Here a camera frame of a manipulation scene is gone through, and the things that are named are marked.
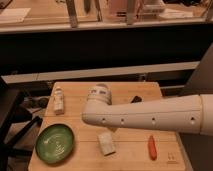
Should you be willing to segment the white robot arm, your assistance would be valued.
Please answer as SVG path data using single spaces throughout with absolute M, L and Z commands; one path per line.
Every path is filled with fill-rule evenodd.
M 82 120 L 102 127 L 213 136 L 213 94 L 112 105 L 110 89 L 97 84 L 89 90 Z

